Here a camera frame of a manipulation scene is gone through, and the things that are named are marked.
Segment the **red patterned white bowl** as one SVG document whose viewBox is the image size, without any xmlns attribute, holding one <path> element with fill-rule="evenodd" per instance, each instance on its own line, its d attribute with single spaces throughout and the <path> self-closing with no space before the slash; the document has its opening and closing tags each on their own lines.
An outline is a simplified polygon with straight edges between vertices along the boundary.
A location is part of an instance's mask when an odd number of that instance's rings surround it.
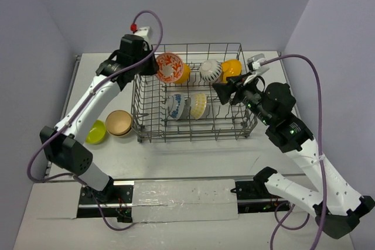
<svg viewBox="0 0 375 250">
<path fill-rule="evenodd" d="M 174 53 L 162 53 L 156 57 L 159 70 L 156 77 L 164 83 L 174 83 L 183 74 L 183 61 Z"/>
</svg>

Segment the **large orange plastic bowl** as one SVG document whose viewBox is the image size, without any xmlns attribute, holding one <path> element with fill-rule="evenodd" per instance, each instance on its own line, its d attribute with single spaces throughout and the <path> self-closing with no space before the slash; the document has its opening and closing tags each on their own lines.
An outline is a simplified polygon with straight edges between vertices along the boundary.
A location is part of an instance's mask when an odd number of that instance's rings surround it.
<svg viewBox="0 0 375 250">
<path fill-rule="evenodd" d="M 222 72 L 223 72 L 221 81 L 223 83 L 227 82 L 228 77 L 239 76 L 242 71 L 241 62 L 236 59 L 231 59 L 231 60 L 227 60 L 223 62 L 221 64 L 221 67 L 222 67 Z"/>
</svg>

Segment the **white striped ceramic bowl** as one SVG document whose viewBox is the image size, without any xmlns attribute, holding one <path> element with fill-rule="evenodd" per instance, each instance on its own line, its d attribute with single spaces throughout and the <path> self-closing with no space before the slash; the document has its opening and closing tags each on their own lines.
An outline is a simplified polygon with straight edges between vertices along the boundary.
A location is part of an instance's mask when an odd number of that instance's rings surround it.
<svg viewBox="0 0 375 250">
<path fill-rule="evenodd" d="M 216 60 L 206 60 L 200 65 L 200 77 L 207 83 L 216 83 L 221 80 L 223 70 L 221 64 Z"/>
</svg>

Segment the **pale yellow flower bowl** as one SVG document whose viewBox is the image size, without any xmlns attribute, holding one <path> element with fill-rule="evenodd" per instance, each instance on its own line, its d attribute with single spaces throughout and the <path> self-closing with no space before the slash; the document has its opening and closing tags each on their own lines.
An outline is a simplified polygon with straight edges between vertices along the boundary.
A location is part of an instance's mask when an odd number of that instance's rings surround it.
<svg viewBox="0 0 375 250">
<path fill-rule="evenodd" d="M 204 93 L 196 93 L 186 100 L 188 115 L 195 120 L 200 119 L 207 107 L 207 97 Z"/>
</svg>

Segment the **small orange plastic bowl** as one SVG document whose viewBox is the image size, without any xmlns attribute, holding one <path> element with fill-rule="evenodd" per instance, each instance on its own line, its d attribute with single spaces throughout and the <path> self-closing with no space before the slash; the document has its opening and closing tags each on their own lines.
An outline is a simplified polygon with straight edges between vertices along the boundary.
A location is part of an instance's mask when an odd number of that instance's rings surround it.
<svg viewBox="0 0 375 250">
<path fill-rule="evenodd" d="M 190 67 L 186 63 L 183 63 L 183 73 L 181 77 L 177 81 L 175 81 L 175 84 L 182 84 L 184 82 L 187 82 L 190 77 L 190 73 Z"/>
</svg>

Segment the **blue floral ceramic bowl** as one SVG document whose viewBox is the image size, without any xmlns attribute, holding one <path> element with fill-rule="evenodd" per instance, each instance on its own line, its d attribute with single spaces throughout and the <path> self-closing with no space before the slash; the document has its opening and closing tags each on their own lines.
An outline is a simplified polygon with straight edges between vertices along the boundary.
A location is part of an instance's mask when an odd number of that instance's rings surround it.
<svg viewBox="0 0 375 250">
<path fill-rule="evenodd" d="M 185 109 L 184 94 L 170 95 L 166 100 L 166 105 L 168 108 L 168 115 L 174 120 L 179 120 Z"/>
</svg>

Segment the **tan ceramic bowl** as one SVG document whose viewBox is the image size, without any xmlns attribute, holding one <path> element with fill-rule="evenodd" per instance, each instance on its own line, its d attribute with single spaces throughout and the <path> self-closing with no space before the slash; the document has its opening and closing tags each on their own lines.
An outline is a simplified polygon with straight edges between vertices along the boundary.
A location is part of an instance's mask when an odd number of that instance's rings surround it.
<svg viewBox="0 0 375 250">
<path fill-rule="evenodd" d="M 105 125 L 110 135 L 123 137 L 131 132 L 132 116 L 127 111 L 116 110 L 108 115 Z"/>
</svg>

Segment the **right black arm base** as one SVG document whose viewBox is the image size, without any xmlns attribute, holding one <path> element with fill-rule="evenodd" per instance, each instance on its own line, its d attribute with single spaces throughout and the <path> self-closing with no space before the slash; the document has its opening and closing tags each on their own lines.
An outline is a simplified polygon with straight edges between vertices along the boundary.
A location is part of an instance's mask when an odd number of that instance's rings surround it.
<svg viewBox="0 0 375 250">
<path fill-rule="evenodd" d="M 289 210 L 288 201 L 269 193 L 262 177 L 236 176 L 234 183 L 230 192 L 236 195 L 239 214 L 271 213 L 277 207 L 279 211 Z"/>
</svg>

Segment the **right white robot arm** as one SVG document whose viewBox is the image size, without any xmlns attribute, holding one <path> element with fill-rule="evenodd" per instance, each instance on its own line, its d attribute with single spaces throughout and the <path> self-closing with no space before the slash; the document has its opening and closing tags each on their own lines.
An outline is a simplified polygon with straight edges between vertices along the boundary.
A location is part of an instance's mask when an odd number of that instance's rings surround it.
<svg viewBox="0 0 375 250">
<path fill-rule="evenodd" d="M 323 218 L 323 231 L 331 238 L 347 235 L 374 208 L 374 200 L 351 187 L 327 157 L 319 154 L 312 132 L 292 113 L 296 100 L 290 86 L 274 82 L 261 91 L 257 88 L 260 79 L 246 82 L 244 76 L 232 77 L 227 83 L 214 83 L 213 88 L 222 104 L 242 103 L 266 125 L 269 140 L 304 171 L 316 190 L 265 167 L 254 176 L 256 195 L 282 197 L 313 216 L 316 223 Z"/>
</svg>

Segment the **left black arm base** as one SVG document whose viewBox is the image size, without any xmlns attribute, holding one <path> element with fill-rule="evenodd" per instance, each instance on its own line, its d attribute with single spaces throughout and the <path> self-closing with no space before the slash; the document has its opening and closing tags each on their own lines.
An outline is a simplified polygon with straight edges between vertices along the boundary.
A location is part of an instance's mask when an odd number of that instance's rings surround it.
<svg viewBox="0 0 375 250">
<path fill-rule="evenodd" d="M 115 218 L 118 223 L 133 223 L 133 184 L 115 184 L 110 179 L 104 190 L 97 191 L 89 186 L 80 190 L 77 218 Z"/>
</svg>

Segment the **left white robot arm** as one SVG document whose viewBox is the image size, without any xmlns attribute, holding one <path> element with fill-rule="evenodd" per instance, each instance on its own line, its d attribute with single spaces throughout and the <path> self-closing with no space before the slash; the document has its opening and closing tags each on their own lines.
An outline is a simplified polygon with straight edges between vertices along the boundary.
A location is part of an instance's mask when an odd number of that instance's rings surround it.
<svg viewBox="0 0 375 250">
<path fill-rule="evenodd" d="M 114 180 L 97 167 L 83 144 L 105 107 L 137 74 L 157 73 L 159 67 L 148 33 L 141 28 L 124 35 L 119 49 L 99 65 L 89 88 L 71 111 L 54 127 L 46 126 L 40 132 L 48 161 L 84 182 L 88 191 L 103 203 L 114 197 Z"/>
</svg>

